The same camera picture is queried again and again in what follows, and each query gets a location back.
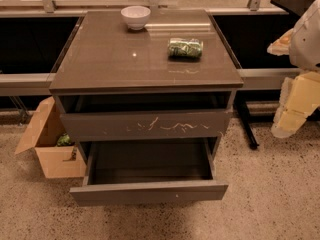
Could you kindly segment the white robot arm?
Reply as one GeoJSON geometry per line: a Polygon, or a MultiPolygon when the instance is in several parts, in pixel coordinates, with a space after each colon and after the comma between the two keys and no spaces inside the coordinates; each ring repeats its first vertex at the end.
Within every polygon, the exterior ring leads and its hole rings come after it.
{"type": "Polygon", "coordinates": [[[282,83],[273,119],[274,137],[288,138],[320,107],[320,0],[315,0],[294,27],[267,48],[269,54],[288,55],[302,72],[282,83]]]}

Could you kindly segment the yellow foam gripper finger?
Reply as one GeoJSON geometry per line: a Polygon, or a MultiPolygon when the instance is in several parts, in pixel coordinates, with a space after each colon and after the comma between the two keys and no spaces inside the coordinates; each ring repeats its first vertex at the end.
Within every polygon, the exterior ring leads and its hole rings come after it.
{"type": "Polygon", "coordinates": [[[282,84],[279,107],[273,119],[274,137],[288,138],[295,134],[306,119],[320,106],[320,74],[307,72],[282,84]]]}

